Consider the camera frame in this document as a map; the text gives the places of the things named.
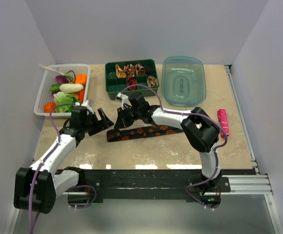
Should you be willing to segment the black orange floral tie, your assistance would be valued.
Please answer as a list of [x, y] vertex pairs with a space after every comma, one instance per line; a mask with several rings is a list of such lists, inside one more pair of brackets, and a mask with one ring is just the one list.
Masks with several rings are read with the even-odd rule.
[[107, 131], [107, 141], [117, 142], [139, 138], [158, 137], [181, 132], [183, 132], [183, 130], [167, 125], [151, 125], [129, 130], [111, 129]]

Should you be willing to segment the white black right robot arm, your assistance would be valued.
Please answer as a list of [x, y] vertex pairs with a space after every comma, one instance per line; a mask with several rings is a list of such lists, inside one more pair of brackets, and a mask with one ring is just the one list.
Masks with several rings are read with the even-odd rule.
[[221, 169], [216, 146], [220, 129], [203, 109], [196, 107], [192, 111], [180, 112], [150, 105], [141, 93], [130, 96], [118, 93], [115, 99], [121, 102], [121, 107], [117, 109], [115, 129], [128, 128], [135, 121], [141, 120], [145, 124], [181, 130], [190, 145], [199, 152], [204, 189], [212, 192], [219, 187]]

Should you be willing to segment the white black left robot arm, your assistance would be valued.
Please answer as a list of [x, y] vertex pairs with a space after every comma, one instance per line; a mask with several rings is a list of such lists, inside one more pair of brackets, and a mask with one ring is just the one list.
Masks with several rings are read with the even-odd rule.
[[82, 191], [86, 187], [86, 179], [75, 169], [60, 174], [56, 172], [86, 134], [93, 136], [113, 125], [102, 108], [94, 112], [86, 105], [75, 106], [70, 119], [57, 131], [54, 143], [45, 154], [30, 167], [16, 172], [14, 207], [47, 214], [56, 198], [68, 189]]

